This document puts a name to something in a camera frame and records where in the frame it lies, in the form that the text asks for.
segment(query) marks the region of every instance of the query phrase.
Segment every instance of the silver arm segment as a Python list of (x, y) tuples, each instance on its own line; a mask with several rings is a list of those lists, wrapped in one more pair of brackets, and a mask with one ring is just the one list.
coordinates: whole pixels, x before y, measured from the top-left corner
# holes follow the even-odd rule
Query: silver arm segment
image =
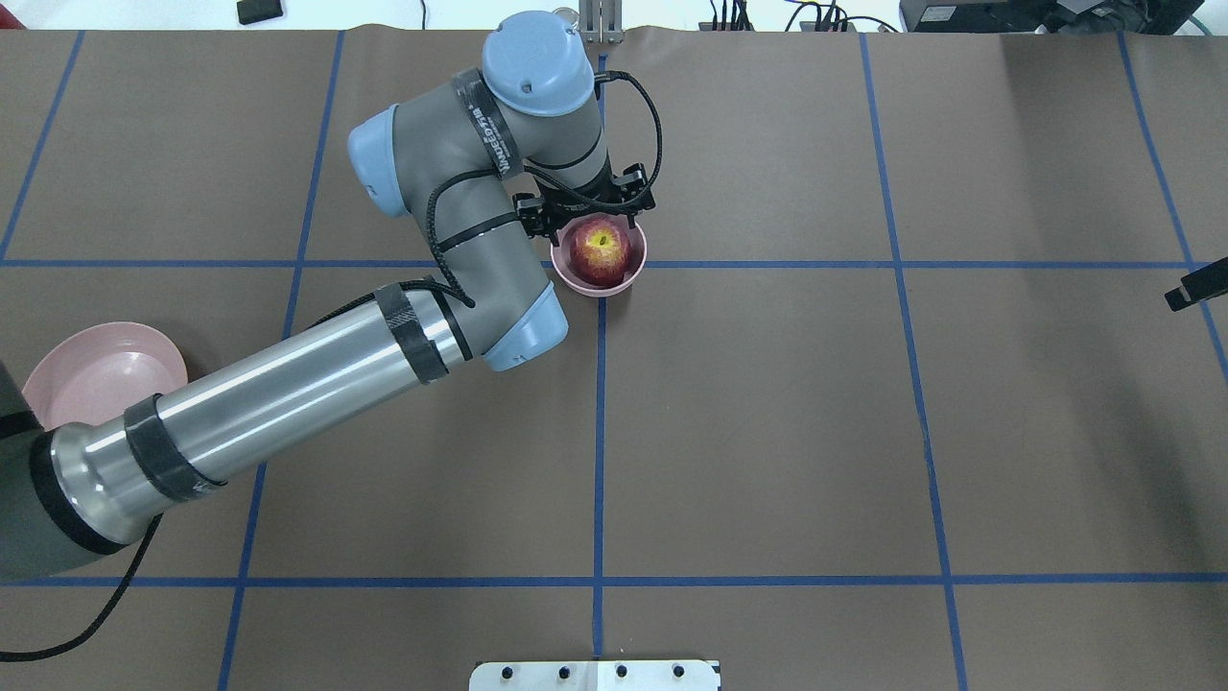
[[(551, 50), (521, 60), (529, 44)], [(436, 239), (448, 245), (447, 264), (474, 306), (386, 286), (363, 304), (97, 427), (71, 423), (44, 433), (0, 368), (0, 583), (113, 554), (174, 504), (473, 356), (501, 371), (562, 339), (566, 320), (553, 285), (500, 178), (440, 185), (475, 169), (515, 172), (529, 158), (565, 184), (605, 195), (609, 160), (592, 69), (570, 25), (524, 12), (488, 39), (484, 71), (476, 91), (492, 95), (494, 108), (483, 114), (502, 123), (491, 128), (501, 139), (495, 147), (484, 129), (489, 119), (475, 118), (454, 85), (389, 108), (350, 139), (360, 180), (386, 212), (413, 210), (426, 227), (436, 196)], [(516, 151), (515, 161), (500, 157), (499, 145)]]

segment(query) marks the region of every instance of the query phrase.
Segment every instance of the pink plate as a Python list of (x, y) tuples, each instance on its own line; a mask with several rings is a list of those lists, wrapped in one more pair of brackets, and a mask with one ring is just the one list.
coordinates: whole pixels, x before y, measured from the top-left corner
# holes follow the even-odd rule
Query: pink plate
[(134, 322), (92, 325), (47, 355), (22, 394), (47, 430), (99, 425), (154, 394), (188, 384), (183, 356), (161, 330)]
[(589, 297), (609, 297), (610, 295), (618, 295), (630, 287), (635, 276), (640, 275), (640, 271), (643, 270), (643, 263), (648, 259), (648, 241), (643, 236), (643, 228), (640, 227), (639, 222), (628, 228), (626, 236), (628, 239), (631, 241), (631, 268), (623, 275), (623, 282), (615, 285), (614, 287), (593, 285), (592, 282), (588, 282), (576, 275), (576, 271), (571, 270), (571, 245), (569, 244), (571, 232), (576, 230), (576, 226), (593, 216), (605, 216), (626, 228), (626, 216), (589, 214), (587, 216), (572, 218), (567, 222), (567, 225), (562, 226), (562, 230), (559, 231), (559, 245), (550, 247), (550, 263), (554, 264), (554, 270), (559, 271), (559, 277), (561, 277), (562, 281), (576, 292)]

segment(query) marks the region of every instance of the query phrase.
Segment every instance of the white surface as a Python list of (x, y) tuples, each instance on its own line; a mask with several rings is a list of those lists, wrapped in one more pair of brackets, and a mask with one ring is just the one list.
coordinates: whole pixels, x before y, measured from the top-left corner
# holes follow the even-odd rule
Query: white surface
[[(716, 662), (702, 660), (623, 660), (623, 662), (559, 662), (559, 663), (486, 663), (473, 670), (469, 691), (720, 691), (721, 675), (712, 669)], [(619, 665), (626, 676), (618, 676)], [(674, 665), (685, 674), (674, 676)], [(567, 679), (559, 679), (566, 666)], [(512, 677), (503, 679), (503, 668), (512, 668)]]

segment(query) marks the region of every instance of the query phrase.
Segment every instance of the wire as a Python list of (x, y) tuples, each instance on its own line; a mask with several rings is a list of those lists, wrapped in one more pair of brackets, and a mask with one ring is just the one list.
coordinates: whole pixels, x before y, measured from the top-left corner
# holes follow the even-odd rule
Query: wire
[(533, 177), (550, 184), (551, 187), (559, 188), (560, 191), (562, 191), (567, 196), (571, 196), (572, 200), (580, 201), (581, 204), (591, 206), (592, 209), (596, 209), (598, 211), (605, 211), (607, 214), (615, 214), (615, 215), (632, 212), (636, 210), (635, 205), (640, 203), (640, 200), (643, 199), (643, 196), (652, 190), (652, 184), (657, 182), (657, 173), (661, 172), (661, 156), (662, 156), (661, 113), (657, 112), (657, 104), (652, 102), (652, 97), (650, 97), (648, 92), (643, 90), (643, 85), (640, 83), (640, 81), (636, 80), (630, 74), (615, 70), (607, 70), (605, 72), (600, 74), (604, 75), (605, 81), (630, 82), (631, 86), (634, 86), (635, 90), (640, 92), (640, 96), (643, 97), (645, 104), (648, 106), (648, 112), (652, 113), (652, 126), (657, 130), (657, 160), (652, 164), (652, 173), (648, 174), (648, 180), (645, 183), (643, 189), (637, 191), (635, 196), (631, 196), (626, 201), (619, 201), (616, 204), (612, 204), (609, 201), (602, 201), (600, 199), (591, 199), (588, 196), (585, 196), (580, 191), (576, 191), (575, 189), (567, 187), (566, 184), (560, 182), (556, 177), (551, 176), (550, 173), (545, 172), (544, 169), (537, 166), (526, 164), (524, 169)]
[(797, 9), (793, 10), (793, 16), (788, 17), (788, 23), (785, 25), (785, 31), (793, 28), (793, 22), (797, 20), (797, 15), (801, 15), (802, 10), (807, 7), (814, 7), (814, 21), (819, 21), (819, 15), (823, 14), (823, 5), (819, 5), (818, 2), (798, 2)]
[(788, 29), (793, 28), (793, 21), (795, 21), (796, 18), (797, 18), (797, 15), (799, 15), (799, 14), (802, 12), (802, 10), (803, 10), (803, 9), (806, 9), (806, 7), (814, 7), (814, 31), (818, 31), (818, 29), (819, 29), (819, 23), (820, 23), (822, 21), (824, 21), (824, 20), (823, 20), (823, 9), (824, 9), (824, 7), (830, 7), (830, 9), (828, 10), (828, 12), (829, 12), (829, 16), (828, 16), (828, 20), (826, 20), (826, 21), (830, 21), (830, 20), (831, 20), (831, 16), (830, 16), (830, 12), (831, 12), (833, 10), (834, 10), (835, 12), (837, 12), (837, 14), (836, 14), (836, 17), (839, 17), (840, 15), (844, 15), (844, 14), (846, 14), (846, 12), (845, 12), (845, 11), (844, 11), (844, 10), (842, 10), (841, 7), (839, 7), (839, 6), (837, 6), (837, 5), (835, 4), (835, 2), (833, 2), (831, 5), (820, 5), (819, 2), (798, 2), (798, 4), (797, 4), (797, 9), (796, 9), (796, 10), (793, 10), (793, 16), (788, 17), (788, 23), (787, 23), (787, 25), (785, 25), (785, 31), (788, 31)]
[(459, 184), (467, 179), (490, 177), (497, 174), (499, 172), (495, 168), (483, 168), (478, 171), (468, 171), (459, 174), (454, 174), (449, 177), (447, 180), (445, 180), (443, 184), (436, 187), (431, 191), (431, 195), (426, 199), (426, 245), (431, 249), (431, 255), (435, 257), (435, 263), (440, 265), (440, 272), (443, 274), (443, 280), (447, 280), (448, 285), (451, 285), (452, 288), (456, 290), (454, 297), (457, 299), (460, 299), (460, 302), (469, 308), (473, 308), (473, 306), (476, 302), (474, 302), (473, 297), (469, 297), (469, 295), (465, 293), (464, 288), (460, 287), (460, 282), (457, 280), (457, 276), (452, 272), (452, 269), (448, 268), (447, 259), (443, 258), (443, 250), (440, 249), (440, 243), (438, 239), (436, 238), (435, 207), (440, 203), (440, 195), (447, 191), (449, 188), (452, 188), (452, 185)]
[(750, 23), (750, 15), (747, 14), (747, 0), (733, 0), (734, 5), (742, 5), (742, 15), (739, 15), (739, 31), (754, 31), (755, 25)]
[(836, 14), (836, 10), (840, 10), (840, 6), (836, 5), (835, 1), (833, 0), (831, 6), (828, 7), (828, 14), (824, 15), (823, 17), (823, 21), (814, 25), (814, 31), (830, 31), (831, 27), (835, 26), (835, 22), (833, 22), (831, 20), (835, 18), (839, 21), (840, 18), (840, 15)]
[(889, 25), (889, 23), (884, 22), (883, 20), (880, 20), (880, 18), (878, 18), (878, 17), (867, 17), (867, 16), (865, 16), (865, 15), (857, 15), (856, 17), (849, 17), (849, 16), (846, 16), (846, 17), (845, 17), (845, 18), (844, 18), (844, 20), (841, 21), (841, 23), (844, 25), (844, 28), (841, 28), (840, 31), (849, 31), (849, 22), (851, 22), (851, 21), (853, 21), (853, 20), (866, 20), (866, 21), (871, 21), (871, 22), (878, 22), (879, 25), (882, 25), (882, 26), (887, 27), (887, 31), (889, 31), (889, 32), (892, 32), (892, 33), (899, 33), (899, 29), (898, 29), (898, 28), (895, 28), (894, 26), (892, 26), (892, 25)]
[(111, 594), (111, 599), (107, 600), (106, 606), (102, 608), (102, 612), (95, 617), (93, 622), (86, 627), (76, 638), (60, 643), (59, 646), (53, 646), (50, 648), (44, 648), (42, 650), (31, 650), (28, 653), (7, 653), (0, 652), (0, 663), (33, 663), (38, 660), (45, 660), (47, 658), (54, 658), (55, 655), (63, 655), (69, 650), (76, 648), (77, 646), (88, 641), (95, 633), (102, 628), (103, 622), (111, 616), (111, 612), (119, 604), (119, 599), (124, 596), (124, 592), (133, 583), (133, 577), (136, 576), (138, 567), (141, 566), (141, 560), (145, 558), (145, 551), (150, 547), (150, 541), (154, 540), (154, 534), (157, 533), (158, 524), (162, 523), (162, 515), (158, 514), (154, 517), (150, 522), (150, 527), (145, 529), (145, 538), (141, 539), (140, 547), (136, 549), (136, 554), (133, 555), (133, 563), (128, 565), (128, 571), (124, 572), (124, 577), (119, 579), (119, 585), (115, 592)]

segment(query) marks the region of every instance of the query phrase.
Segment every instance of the apple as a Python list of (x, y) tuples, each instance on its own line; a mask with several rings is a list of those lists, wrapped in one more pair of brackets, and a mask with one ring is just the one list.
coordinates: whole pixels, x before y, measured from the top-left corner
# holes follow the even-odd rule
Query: apple
[(569, 238), (571, 270), (602, 287), (623, 282), (631, 265), (631, 238), (618, 216), (593, 216), (576, 227)]

